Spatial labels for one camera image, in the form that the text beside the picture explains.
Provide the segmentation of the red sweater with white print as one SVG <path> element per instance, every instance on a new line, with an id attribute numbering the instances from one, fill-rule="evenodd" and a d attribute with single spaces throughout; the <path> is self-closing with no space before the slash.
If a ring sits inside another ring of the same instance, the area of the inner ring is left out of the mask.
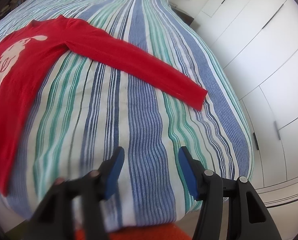
<path id="1" fill-rule="evenodd" d="M 67 51 L 133 75 L 195 110 L 202 109 L 206 90 L 142 49 L 85 20 L 59 16 L 31 21 L 0 42 L 0 193 L 4 196 L 31 106 L 50 68 Z"/>

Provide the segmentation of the orange stool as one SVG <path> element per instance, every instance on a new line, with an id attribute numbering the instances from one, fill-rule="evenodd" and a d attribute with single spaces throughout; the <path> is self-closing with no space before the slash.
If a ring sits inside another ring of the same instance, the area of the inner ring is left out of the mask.
<path id="1" fill-rule="evenodd" d="M 145 227 L 123 228 L 116 232 L 109 233 L 109 239 L 129 240 L 129 239 L 155 239 L 155 240 L 176 240 L 188 239 L 190 236 L 182 231 L 176 224 L 161 224 Z"/>

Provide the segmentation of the blue green striped bedspread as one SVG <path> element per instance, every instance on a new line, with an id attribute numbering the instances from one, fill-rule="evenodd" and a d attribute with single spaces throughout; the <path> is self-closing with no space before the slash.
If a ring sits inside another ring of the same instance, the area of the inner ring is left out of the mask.
<path id="1" fill-rule="evenodd" d="M 174 222 L 201 208 L 178 162 L 186 146 L 205 168 L 251 178 L 251 134 L 216 57 L 168 0 L 28 0 L 0 21 L 0 40 L 31 20 L 81 18 L 177 68 L 208 92 L 201 111 L 149 84 L 75 53 L 42 83 L 10 179 L 2 222 L 28 219 L 58 177 L 75 179 L 122 146 L 118 191 L 102 204 L 105 227 Z"/>

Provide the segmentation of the white wardrobe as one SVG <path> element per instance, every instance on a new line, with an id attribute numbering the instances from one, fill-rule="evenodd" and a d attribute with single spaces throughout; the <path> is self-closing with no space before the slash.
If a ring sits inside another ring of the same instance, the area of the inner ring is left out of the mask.
<path id="1" fill-rule="evenodd" d="M 193 29 L 218 59 L 252 134 L 254 187 L 268 207 L 298 204 L 298 4 L 206 0 Z"/>

